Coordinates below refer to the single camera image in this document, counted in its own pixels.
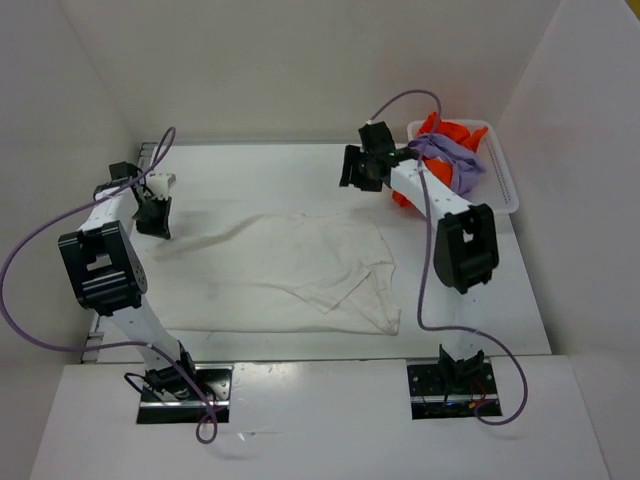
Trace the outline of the white t shirt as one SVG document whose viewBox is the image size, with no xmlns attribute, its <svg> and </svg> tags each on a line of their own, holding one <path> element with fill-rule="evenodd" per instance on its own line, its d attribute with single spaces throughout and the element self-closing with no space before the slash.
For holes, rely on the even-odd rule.
<svg viewBox="0 0 640 480">
<path fill-rule="evenodd" d="M 142 244 L 147 299 L 168 329 L 394 336 L 395 262 L 371 218 L 255 215 Z"/>
</svg>

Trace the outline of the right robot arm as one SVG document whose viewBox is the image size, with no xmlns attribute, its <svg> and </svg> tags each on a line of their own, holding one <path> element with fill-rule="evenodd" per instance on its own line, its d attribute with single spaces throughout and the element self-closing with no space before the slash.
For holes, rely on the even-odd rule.
<svg viewBox="0 0 640 480">
<path fill-rule="evenodd" d="M 345 147 L 339 185 L 379 192 L 384 186 L 406 197 L 426 219 L 426 252 L 421 274 L 417 323 L 427 332 L 469 333 L 466 325 L 433 325 L 424 317 L 430 271 L 457 304 L 479 284 L 488 283 L 499 264 L 493 210 L 472 204 L 441 182 L 422 160 L 423 147 L 398 148 L 384 122 L 358 130 L 360 144 Z"/>
</svg>

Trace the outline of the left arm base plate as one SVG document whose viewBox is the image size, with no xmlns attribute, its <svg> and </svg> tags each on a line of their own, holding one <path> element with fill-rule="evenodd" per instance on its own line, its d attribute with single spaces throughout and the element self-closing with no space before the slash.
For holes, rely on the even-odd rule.
<svg viewBox="0 0 640 480">
<path fill-rule="evenodd" d="M 219 423 L 229 421 L 232 365 L 197 364 L 195 383 L 216 410 Z M 138 374 L 126 374 L 130 384 L 139 393 L 136 423 L 139 425 L 197 424 L 205 415 L 205 404 L 187 387 L 176 396 L 167 390 L 157 390 Z"/>
</svg>

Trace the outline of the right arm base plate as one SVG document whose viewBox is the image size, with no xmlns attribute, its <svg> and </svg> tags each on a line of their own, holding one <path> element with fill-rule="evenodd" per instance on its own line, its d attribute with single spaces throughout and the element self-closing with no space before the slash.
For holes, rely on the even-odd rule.
<svg viewBox="0 0 640 480">
<path fill-rule="evenodd" d="M 408 362 L 406 373 L 413 420 L 472 418 L 476 408 L 483 417 L 502 415 L 488 361 L 478 373 L 458 383 L 445 379 L 436 360 Z"/>
</svg>

